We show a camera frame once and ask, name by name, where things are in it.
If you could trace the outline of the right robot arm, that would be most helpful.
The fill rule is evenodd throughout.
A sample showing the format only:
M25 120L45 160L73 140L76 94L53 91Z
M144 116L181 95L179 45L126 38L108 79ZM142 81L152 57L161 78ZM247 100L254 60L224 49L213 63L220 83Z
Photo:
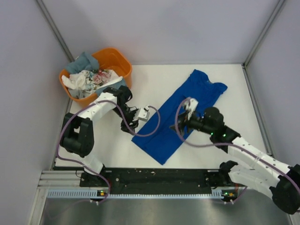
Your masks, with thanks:
M293 215L300 211L299 164L290 166L251 145L238 132L225 125L224 117L217 108L207 108L201 117L195 108L180 105L170 128L191 147L214 146L249 166L246 169L231 162L228 169L219 173L218 178L223 185L228 186L233 182L242 184L269 197L287 214ZM199 145L188 142L183 136L185 131L191 130L210 135L210 143Z

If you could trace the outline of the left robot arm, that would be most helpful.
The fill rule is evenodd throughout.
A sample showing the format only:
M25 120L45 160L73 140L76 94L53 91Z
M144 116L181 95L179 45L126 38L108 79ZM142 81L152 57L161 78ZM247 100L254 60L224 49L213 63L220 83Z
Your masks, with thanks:
M93 150L94 124L108 112L114 111L120 118L124 116L120 125L123 132L135 131L138 126L135 118L138 109L127 105L132 96L127 86L105 88L89 108L83 109L72 119L61 137L60 146L74 155L75 161L88 168L85 171L91 174L90 180L96 186L106 182L106 174L102 172L103 163Z

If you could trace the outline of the orange plastic laundry basket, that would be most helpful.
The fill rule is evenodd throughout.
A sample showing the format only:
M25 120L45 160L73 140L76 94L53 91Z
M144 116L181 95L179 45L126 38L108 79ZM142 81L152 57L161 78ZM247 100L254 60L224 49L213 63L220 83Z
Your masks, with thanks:
M97 59L100 65L100 69L112 69L114 70L118 76L122 76L126 82L126 86L128 88L132 87L132 65L127 60L127 58L117 49L115 48L105 48L98 52L95 52L92 55L94 58ZM84 108L88 106L91 102L96 100L99 95L96 93L93 93L89 97L82 98L82 99L76 99L73 98L67 88L63 85L61 77L63 75L69 76L69 73L66 69L63 69L60 72L59 75L59 81L64 89L64 91L67 93L67 95L75 101L80 107Z

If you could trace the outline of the white t shirt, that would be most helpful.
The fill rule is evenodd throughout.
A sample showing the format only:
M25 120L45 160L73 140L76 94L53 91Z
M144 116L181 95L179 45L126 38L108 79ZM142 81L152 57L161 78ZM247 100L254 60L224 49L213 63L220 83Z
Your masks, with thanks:
M72 90L84 90L86 86L85 73L70 74L69 77L61 77L63 84Z

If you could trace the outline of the grey-blue t shirt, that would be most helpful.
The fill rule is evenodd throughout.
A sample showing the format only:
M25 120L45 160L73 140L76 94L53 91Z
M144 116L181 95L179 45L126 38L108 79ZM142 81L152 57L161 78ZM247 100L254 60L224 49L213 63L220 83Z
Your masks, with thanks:
M70 75L70 74L78 74L80 72L83 72L83 70L88 70L88 71L100 70L100 65L96 58L94 58L89 53L83 52L80 56L78 56L75 59L75 61L69 63L65 67L65 69L68 71ZM118 89L122 85L126 86L126 82L122 76L119 76L119 79L107 83L105 86L96 90L94 93L100 95L107 87L113 87ZM67 88L67 90L69 91L70 95L76 99L87 98L90 95L92 95L90 93L85 92L84 90L72 90L69 88Z

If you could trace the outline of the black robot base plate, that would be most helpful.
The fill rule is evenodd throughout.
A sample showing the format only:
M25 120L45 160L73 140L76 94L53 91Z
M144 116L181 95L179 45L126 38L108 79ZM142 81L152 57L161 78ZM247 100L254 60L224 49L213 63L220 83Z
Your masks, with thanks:
M100 174L110 184L112 195L210 194L212 189L235 186L219 170L107 167Z

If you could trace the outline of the left aluminium frame post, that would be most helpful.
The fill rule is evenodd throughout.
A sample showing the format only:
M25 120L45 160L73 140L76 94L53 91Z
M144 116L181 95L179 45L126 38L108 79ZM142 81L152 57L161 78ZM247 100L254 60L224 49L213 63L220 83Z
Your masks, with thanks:
M35 3L37 4L40 12L42 13L43 17L45 18L46 22L48 23L51 31L53 32L56 40L59 43L59 46L61 47L62 51L64 52L65 56L67 57L69 62L74 61L74 57L67 46L63 36L61 35L55 21L53 20L49 10L47 9L45 3L43 0L35 0Z

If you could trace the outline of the aluminium frame post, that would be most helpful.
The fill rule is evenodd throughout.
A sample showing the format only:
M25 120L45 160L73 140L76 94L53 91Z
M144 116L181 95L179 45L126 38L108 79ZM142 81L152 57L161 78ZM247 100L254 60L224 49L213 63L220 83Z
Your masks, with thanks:
M263 27L261 33L259 34L255 44L253 45L249 55L246 57L245 61L243 62L243 67L247 68L249 66L249 64L251 63L251 60L253 59L253 57L255 56L255 54L257 53L257 51L259 50L261 44L263 43L264 39L266 38L268 32L270 31L273 23L275 22L275 20L277 19L277 17L279 16L280 12L283 10L284 6L286 4L286 0L278 0L275 8L273 9L271 15L269 16L265 26Z
M59 46L61 47L62 51L64 52L65 56L67 57L69 62L74 61L74 57L67 46L63 36L61 35L55 21L53 20L49 10L47 9L45 3L43 0L35 0L35 3L37 4L40 12L42 13L43 17L45 18L46 22L48 23L51 31L53 32L56 40L59 43Z

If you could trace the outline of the right aluminium frame post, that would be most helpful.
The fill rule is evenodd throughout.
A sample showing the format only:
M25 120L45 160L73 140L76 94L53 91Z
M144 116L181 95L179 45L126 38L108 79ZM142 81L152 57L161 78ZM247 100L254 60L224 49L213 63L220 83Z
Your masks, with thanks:
M257 51L259 50L261 44L263 43L264 39L266 38L268 32L270 31L273 23L275 22L275 20L277 19L277 17L279 16L280 12L283 10L284 6L286 4L286 0L278 0L275 8L273 9L271 15L269 16L265 26L263 27L261 33L259 34L255 44L253 45L249 55L246 57L245 61L243 62L243 67L247 68L249 66L249 64L251 63L251 60L253 59L253 57L255 56L255 54L257 53Z

